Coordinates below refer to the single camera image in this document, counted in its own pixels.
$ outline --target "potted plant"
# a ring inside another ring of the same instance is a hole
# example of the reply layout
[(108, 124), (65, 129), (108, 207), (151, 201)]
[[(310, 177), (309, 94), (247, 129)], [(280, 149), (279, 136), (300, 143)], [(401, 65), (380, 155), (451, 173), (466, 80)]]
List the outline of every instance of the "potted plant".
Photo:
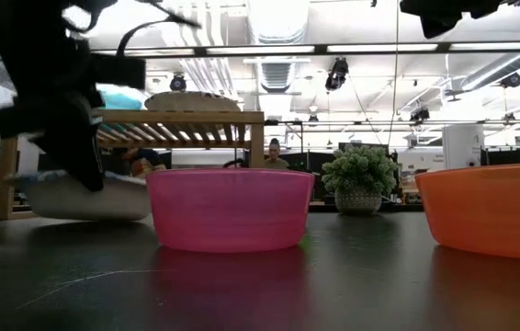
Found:
[(378, 211), (381, 194), (396, 185), (396, 165), (378, 147), (352, 147), (333, 152), (335, 160), (323, 165), (325, 188), (335, 194), (335, 206), (342, 213)]

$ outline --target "orange bowl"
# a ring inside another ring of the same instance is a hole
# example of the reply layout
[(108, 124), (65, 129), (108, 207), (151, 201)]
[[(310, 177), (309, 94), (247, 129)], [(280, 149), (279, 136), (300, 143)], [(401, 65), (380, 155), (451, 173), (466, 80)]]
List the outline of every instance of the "orange bowl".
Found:
[(440, 245), (520, 257), (520, 165), (439, 171), (415, 180)]

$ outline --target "plant pot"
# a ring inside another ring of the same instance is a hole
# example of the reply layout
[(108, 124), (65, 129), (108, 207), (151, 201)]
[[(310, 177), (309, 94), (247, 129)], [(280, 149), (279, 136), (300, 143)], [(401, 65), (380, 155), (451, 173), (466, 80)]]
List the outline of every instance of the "plant pot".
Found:
[(380, 192), (372, 192), (363, 188), (335, 191), (335, 207), (344, 214), (370, 214), (378, 211), (381, 203)]

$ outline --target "green plant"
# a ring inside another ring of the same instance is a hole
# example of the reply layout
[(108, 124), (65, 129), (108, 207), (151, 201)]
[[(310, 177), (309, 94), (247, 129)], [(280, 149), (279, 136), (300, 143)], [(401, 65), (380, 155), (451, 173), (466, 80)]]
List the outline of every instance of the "green plant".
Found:
[(389, 193), (395, 187), (393, 171), (396, 165), (377, 147), (346, 147), (333, 152), (335, 160), (323, 165), (323, 183), (329, 191), (349, 191), (363, 188), (372, 192)]

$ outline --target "dark table surface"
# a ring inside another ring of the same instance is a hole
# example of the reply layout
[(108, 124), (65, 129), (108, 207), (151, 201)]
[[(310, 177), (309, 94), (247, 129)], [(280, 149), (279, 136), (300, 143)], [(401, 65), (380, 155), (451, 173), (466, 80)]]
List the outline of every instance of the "dark table surface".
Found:
[(159, 248), (151, 221), (0, 223), (0, 330), (520, 330), (520, 260), (422, 213), (310, 214), (299, 247)]

